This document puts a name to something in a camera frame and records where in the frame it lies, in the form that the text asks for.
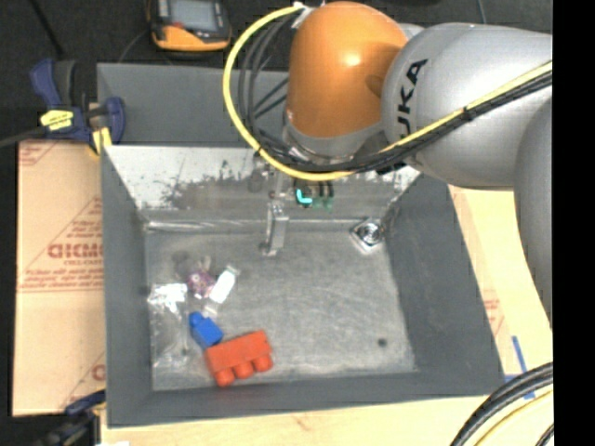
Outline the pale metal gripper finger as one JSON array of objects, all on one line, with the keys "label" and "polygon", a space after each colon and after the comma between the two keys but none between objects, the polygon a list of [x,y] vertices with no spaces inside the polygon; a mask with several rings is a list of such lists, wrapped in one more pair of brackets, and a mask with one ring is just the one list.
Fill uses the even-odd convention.
[{"label": "pale metal gripper finger", "polygon": [[271,207],[271,254],[276,256],[284,248],[284,239],[289,224],[289,215],[281,204]]},{"label": "pale metal gripper finger", "polygon": [[273,228],[273,204],[267,204],[265,238],[259,245],[261,254],[268,255],[271,251],[271,236]]}]

